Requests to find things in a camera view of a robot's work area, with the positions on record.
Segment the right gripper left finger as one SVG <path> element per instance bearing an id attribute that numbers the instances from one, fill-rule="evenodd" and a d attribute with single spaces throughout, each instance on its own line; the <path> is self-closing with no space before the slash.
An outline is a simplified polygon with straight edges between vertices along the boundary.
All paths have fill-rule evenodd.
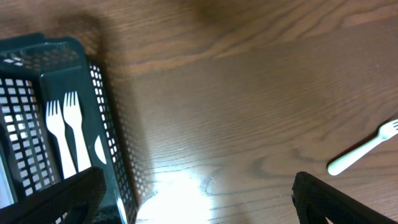
<path id="1" fill-rule="evenodd" d="M 1 209 L 1 223 L 91 223 L 106 192 L 103 170 L 90 167 Z"/>

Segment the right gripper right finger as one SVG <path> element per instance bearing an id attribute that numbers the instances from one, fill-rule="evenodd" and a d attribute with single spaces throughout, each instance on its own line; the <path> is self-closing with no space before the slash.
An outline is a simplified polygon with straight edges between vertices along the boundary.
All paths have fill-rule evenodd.
<path id="1" fill-rule="evenodd" d="M 292 191 L 300 224 L 397 224 L 308 172 L 296 173 Z"/>

